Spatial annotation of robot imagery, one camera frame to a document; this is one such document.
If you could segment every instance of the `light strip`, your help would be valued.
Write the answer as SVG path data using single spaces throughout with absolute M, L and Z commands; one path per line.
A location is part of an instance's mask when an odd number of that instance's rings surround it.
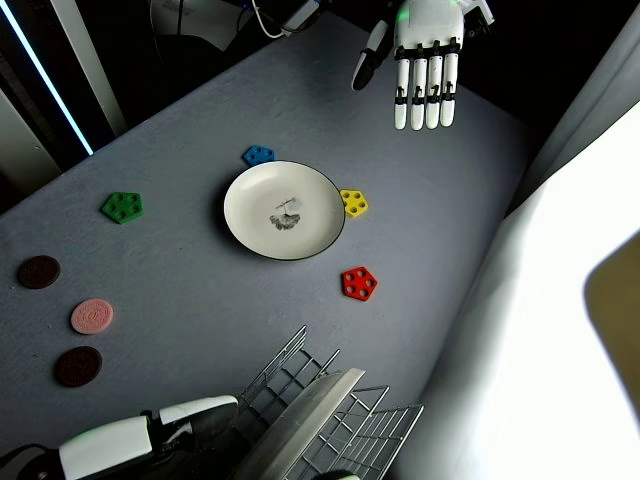
M 89 143 L 87 142 L 87 140 L 84 138 L 84 135 L 82 134 L 82 132 L 80 131 L 80 128 L 78 127 L 78 124 L 73 119 L 73 117 L 71 116 L 71 113 L 67 109 L 67 106 L 62 101 L 62 98 L 60 97 L 60 94 L 56 90 L 56 87 L 53 86 L 53 82 L 51 82 L 49 75 L 47 75 L 47 72 L 45 71 L 44 67 L 40 63 L 40 60 L 38 60 L 38 57 L 36 56 L 36 52 L 34 52 L 33 48 L 31 48 L 31 45 L 29 44 L 29 40 L 27 40 L 27 37 L 25 37 L 24 32 L 20 28 L 20 25 L 18 25 L 16 17 L 13 16 L 13 13 L 9 9 L 9 5 L 7 5 L 6 0 L 0 0 L 0 8 L 6 15 L 7 20 L 9 20 L 9 24 L 11 25 L 11 27 L 13 28 L 13 31 L 18 36 L 20 43 L 22 43 L 22 46 L 24 47 L 27 54 L 29 55 L 29 58 L 31 58 L 33 65 L 36 67 L 36 70 L 38 70 L 38 73 L 40 74 L 45 85 L 51 92 L 51 95 L 53 95 L 53 98 L 55 99 L 56 103 L 60 107 L 60 110 L 62 110 L 62 113 L 67 118 L 67 121 L 69 122 L 69 125 L 71 125 L 71 128 L 73 129 L 76 136 L 78 137 L 78 140 L 80 140 L 80 143 L 82 143 L 82 146 L 85 148 L 87 153 L 89 155 L 93 155 L 93 150 L 89 146 Z

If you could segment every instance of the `gray tabletop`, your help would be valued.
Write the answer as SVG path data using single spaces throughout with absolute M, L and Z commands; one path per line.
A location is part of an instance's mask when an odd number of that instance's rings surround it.
M 57 446 L 85 429 L 177 402 L 239 393 L 301 325 L 319 357 L 415 401 L 491 241 L 526 160 L 526 132 L 459 89 L 453 127 L 393 129 L 394 65 L 349 89 L 367 34 L 325 15 L 215 78 L 0 218 L 0 452 Z M 246 250 L 221 201 L 252 144 L 308 164 L 369 211 L 337 242 L 299 262 Z M 99 212 L 114 191 L 139 192 L 145 214 L 117 225 Z M 62 266 L 44 290 L 16 281 L 26 258 Z M 340 273 L 366 265 L 366 303 L 344 297 Z M 73 308 L 115 308 L 104 333 L 76 334 Z M 58 386 L 52 366 L 91 345 L 100 375 Z

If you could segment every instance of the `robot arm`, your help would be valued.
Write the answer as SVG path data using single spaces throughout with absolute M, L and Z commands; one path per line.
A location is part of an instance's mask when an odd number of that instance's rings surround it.
M 238 401 L 229 395 L 202 398 L 102 425 L 32 460 L 19 480 L 118 478 L 134 467 L 148 469 L 176 450 L 210 448 L 235 420 Z
M 429 129 L 453 123 L 464 15 L 476 7 L 487 25 L 494 22 L 485 0 L 404 0 L 397 8 L 394 50 L 398 64 L 394 112 L 397 129 L 403 129 L 407 122 L 412 61 L 411 128 L 420 130 L 425 117 Z M 373 29 L 353 75 L 354 90 L 364 88 L 387 56 L 390 24 L 389 18 L 383 19 Z

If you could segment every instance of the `red pentagon piece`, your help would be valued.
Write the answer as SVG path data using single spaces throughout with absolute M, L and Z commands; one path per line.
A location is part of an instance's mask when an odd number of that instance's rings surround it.
M 366 267 L 357 267 L 342 274 L 342 292 L 347 297 L 366 302 L 377 286 L 378 281 Z

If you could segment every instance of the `plate rim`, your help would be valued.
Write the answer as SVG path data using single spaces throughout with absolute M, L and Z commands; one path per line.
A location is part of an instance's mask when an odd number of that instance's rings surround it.
M 333 183 L 333 181 L 327 177 L 324 173 L 322 173 L 320 170 L 318 170 L 317 168 L 313 168 L 305 163 L 302 162 L 293 162 L 290 160 L 276 160 L 273 162 L 265 162 L 265 163 L 261 163 L 259 165 L 255 165 L 253 167 L 250 167 L 248 169 L 246 169 L 244 172 L 242 172 L 240 175 L 238 175 L 233 182 L 231 182 L 231 185 L 229 185 L 229 187 L 227 187 L 227 191 L 224 195 L 224 204 L 223 204 L 223 213 L 224 213 L 224 221 L 227 224 L 227 228 L 229 229 L 229 231 L 231 232 L 231 235 L 233 235 L 233 238 L 235 238 L 243 247 L 245 247 L 247 250 L 255 253 L 256 255 L 260 255 L 261 257 L 264 258 L 268 258 L 271 260 L 277 260 L 279 262 L 295 262 L 298 260 L 305 260 L 307 258 L 311 258 L 311 257 L 315 257 L 316 255 L 321 254 L 322 252 L 324 252 L 325 250 L 327 250 L 330 246 L 332 246 L 334 243 L 336 243 L 336 241 L 338 240 L 338 238 L 340 238 L 340 235 L 342 235 L 342 231 L 344 230 L 344 224 L 346 222 L 346 217 L 347 214 L 344 211 L 344 208 L 341 210 L 342 211 L 342 224 L 340 225 L 340 230 L 338 231 L 338 234 L 336 235 L 336 237 L 331 241 L 331 243 L 329 243 L 326 247 L 324 247 L 322 250 L 317 251 L 316 253 L 312 253 L 311 255 L 307 255 L 305 257 L 298 257 L 298 258 L 277 258 L 277 257 L 271 257 L 269 255 L 265 255 L 264 253 L 260 253 L 260 252 L 256 252 L 253 248 L 249 247 L 248 245 L 246 245 L 242 240 L 240 240 L 238 238 L 238 236 L 233 232 L 233 230 L 231 229 L 231 226 L 229 225 L 229 218 L 227 217 L 227 204 L 228 204 L 228 200 L 229 200 L 229 192 L 231 191 L 231 189 L 233 188 L 233 186 L 235 185 L 235 183 L 240 180 L 241 177 L 243 177 L 244 175 L 247 175 L 251 170 L 255 169 L 255 168 L 266 168 L 270 165 L 273 164 L 277 164 L 277 163 L 293 163 L 296 165 L 301 165 L 303 167 L 309 168 L 313 171 L 315 171 L 316 173 L 319 173 L 320 175 L 322 175 L 324 178 L 326 178 L 329 183 L 333 186 L 333 188 L 336 190 L 336 193 L 338 194 L 338 196 L 340 197 L 340 200 L 342 200 L 342 194 L 340 193 L 340 189 L 337 187 L 337 185 L 335 183 Z

